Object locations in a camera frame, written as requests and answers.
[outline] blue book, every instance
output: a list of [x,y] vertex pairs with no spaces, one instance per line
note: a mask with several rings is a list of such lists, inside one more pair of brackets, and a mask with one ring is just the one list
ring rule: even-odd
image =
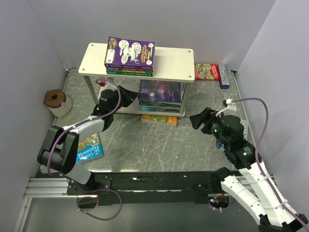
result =
[[103,156],[101,141],[97,133],[78,144],[76,161],[86,161]]

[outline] red book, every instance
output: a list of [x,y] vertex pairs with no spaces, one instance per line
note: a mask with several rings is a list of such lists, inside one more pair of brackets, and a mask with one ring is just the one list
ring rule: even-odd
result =
[[201,81],[219,81],[219,68],[217,64],[195,64],[195,79]]

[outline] blue label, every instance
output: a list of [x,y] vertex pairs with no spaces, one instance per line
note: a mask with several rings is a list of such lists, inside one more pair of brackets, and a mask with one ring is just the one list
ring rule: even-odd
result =
[[80,152],[77,152],[76,161],[77,162],[85,161],[102,155],[103,155],[102,146],[101,144],[97,144],[94,146],[89,146]]

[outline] purple book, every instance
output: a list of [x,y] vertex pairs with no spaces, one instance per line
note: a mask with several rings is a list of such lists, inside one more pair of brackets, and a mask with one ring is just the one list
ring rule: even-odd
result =
[[153,70],[155,43],[109,37],[105,67]]

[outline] shelf leg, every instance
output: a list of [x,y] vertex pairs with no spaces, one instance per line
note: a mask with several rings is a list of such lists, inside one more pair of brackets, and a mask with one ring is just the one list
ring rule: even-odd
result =
[[184,90],[183,90],[183,101],[182,101],[182,105],[180,107],[180,114],[181,115],[184,113],[185,105],[188,102],[189,88],[190,88],[190,83],[188,83],[188,82],[185,83]]
[[87,85],[88,85],[88,88],[90,90],[90,93],[91,93],[91,96],[95,102],[95,104],[97,105],[98,104],[98,97],[96,95],[96,92],[95,92],[95,89],[93,88],[93,85],[92,85],[92,82],[90,80],[90,77],[89,76],[83,76]]

